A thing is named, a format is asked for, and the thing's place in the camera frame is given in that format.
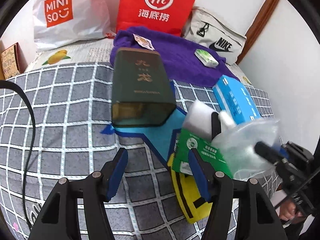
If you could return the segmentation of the person's right hand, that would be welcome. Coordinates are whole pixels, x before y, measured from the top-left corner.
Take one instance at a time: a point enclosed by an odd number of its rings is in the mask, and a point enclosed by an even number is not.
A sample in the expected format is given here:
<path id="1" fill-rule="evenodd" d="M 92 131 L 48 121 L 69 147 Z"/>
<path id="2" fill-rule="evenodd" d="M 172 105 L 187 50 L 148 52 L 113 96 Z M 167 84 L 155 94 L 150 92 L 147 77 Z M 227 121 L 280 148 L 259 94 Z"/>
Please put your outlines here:
<path id="1" fill-rule="evenodd" d="M 297 224 L 305 220 L 305 217 L 297 210 L 296 205 L 291 200 L 287 200 L 281 204 L 279 218 L 291 224 Z"/>

